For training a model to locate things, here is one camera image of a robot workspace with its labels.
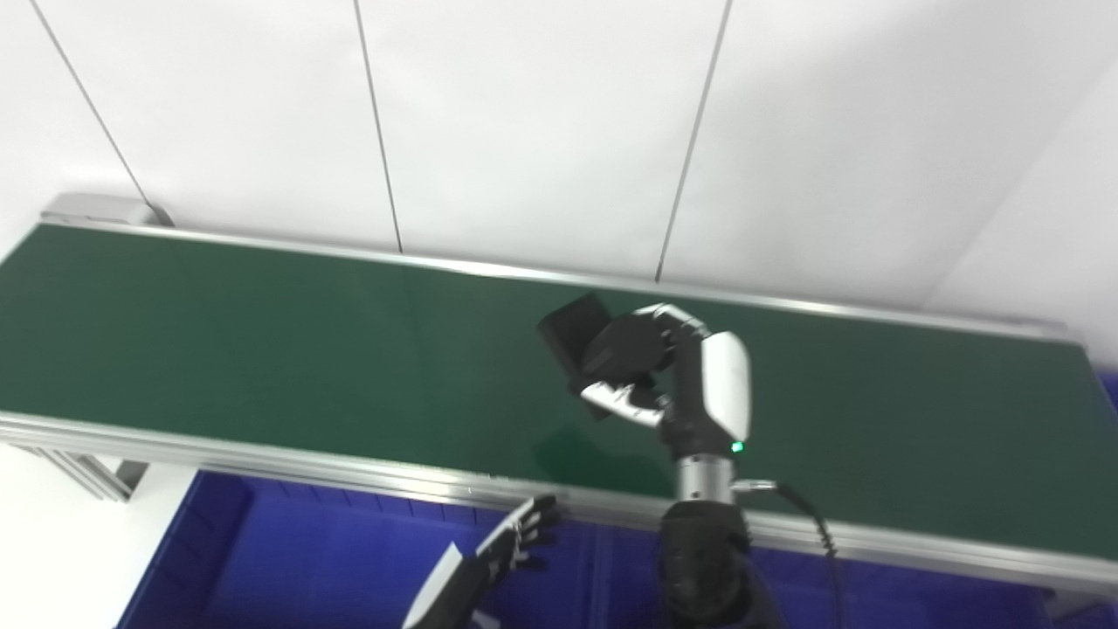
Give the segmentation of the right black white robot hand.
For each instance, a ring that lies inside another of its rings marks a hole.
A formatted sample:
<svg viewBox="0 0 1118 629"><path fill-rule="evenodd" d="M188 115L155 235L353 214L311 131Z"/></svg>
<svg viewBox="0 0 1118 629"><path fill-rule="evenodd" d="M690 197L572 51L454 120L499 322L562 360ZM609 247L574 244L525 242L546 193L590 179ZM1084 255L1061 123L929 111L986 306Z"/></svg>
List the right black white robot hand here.
<svg viewBox="0 0 1118 629"><path fill-rule="evenodd" d="M672 460L742 450L751 421L742 339L716 333L671 303L612 320L582 352L574 391L604 412L651 427Z"/></svg>

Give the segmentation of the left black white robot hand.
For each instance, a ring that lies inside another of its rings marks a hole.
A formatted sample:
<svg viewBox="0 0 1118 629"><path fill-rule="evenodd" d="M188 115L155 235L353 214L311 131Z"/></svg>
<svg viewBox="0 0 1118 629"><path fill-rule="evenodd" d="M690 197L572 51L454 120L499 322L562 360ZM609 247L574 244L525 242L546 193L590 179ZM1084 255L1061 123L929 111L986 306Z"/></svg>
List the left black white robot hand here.
<svg viewBox="0 0 1118 629"><path fill-rule="evenodd" d="M495 617L479 612L480 601L517 570L547 569L547 557L534 549L555 544L560 520L555 494L538 494L511 509L471 553L448 544L413 598L402 628L499 628Z"/></svg>

